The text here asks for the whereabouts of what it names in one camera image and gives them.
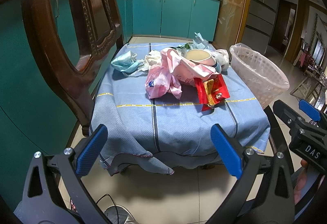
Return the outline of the person's right hand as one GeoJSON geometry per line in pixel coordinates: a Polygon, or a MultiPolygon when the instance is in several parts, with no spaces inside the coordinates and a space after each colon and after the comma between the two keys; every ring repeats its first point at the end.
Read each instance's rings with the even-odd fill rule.
{"type": "Polygon", "coordinates": [[[308,163],[305,160],[301,160],[301,172],[297,178],[297,182],[294,188],[294,202],[297,204],[301,198],[301,191],[305,187],[307,182],[307,169],[308,163]]]}

